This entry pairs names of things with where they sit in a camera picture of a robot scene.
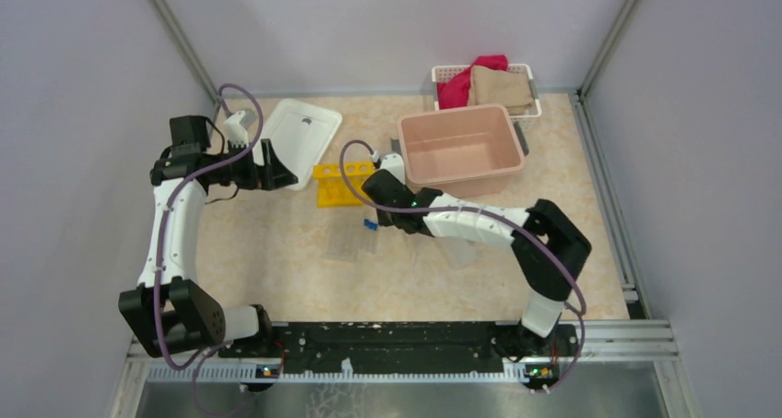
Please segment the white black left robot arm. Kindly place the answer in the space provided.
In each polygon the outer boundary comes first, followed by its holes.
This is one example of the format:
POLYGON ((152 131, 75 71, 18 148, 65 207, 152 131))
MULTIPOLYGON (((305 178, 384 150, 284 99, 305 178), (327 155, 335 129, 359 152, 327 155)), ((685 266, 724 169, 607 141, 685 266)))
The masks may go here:
POLYGON ((272 191, 297 183, 268 138, 249 137, 256 113, 242 110, 224 122, 222 149, 209 152, 213 122, 202 115, 170 120, 172 142, 150 171, 154 224, 148 257, 136 287, 122 292, 118 308, 153 358, 239 340, 255 357, 277 343, 262 305, 224 308, 196 281, 201 215, 213 185, 272 191))

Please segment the yellow test tube rack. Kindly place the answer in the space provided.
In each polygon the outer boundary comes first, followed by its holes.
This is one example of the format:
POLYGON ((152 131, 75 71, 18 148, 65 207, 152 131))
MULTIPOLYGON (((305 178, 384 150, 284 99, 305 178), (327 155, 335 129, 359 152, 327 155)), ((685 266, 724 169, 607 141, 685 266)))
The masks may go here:
MULTIPOLYGON (((369 161, 347 162, 345 171, 353 188, 362 197, 367 198, 361 186, 374 172, 373 164, 369 161)), ((316 206, 319 209, 362 205, 345 184, 338 164, 315 165, 313 179, 317 182, 316 206)))

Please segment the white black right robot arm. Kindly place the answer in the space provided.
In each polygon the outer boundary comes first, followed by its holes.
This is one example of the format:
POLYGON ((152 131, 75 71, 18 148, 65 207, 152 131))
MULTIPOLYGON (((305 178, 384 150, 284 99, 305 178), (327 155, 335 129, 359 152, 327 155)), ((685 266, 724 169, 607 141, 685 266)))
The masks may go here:
POLYGON ((388 170, 374 172, 361 190, 383 226, 511 253, 531 289, 520 319, 520 345, 531 355, 552 347, 554 327, 592 252, 589 240, 555 203, 539 199, 527 209, 482 206, 440 189, 414 192, 388 170))

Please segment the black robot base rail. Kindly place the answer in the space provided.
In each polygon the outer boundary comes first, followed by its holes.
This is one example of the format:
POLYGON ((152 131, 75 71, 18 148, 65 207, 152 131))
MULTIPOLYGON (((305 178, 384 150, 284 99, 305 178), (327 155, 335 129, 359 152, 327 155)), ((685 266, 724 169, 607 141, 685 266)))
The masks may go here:
POLYGON ((546 338, 516 322, 289 322, 267 338, 238 340, 222 358, 279 358, 285 375, 495 375, 505 364, 575 355, 573 325, 546 338))

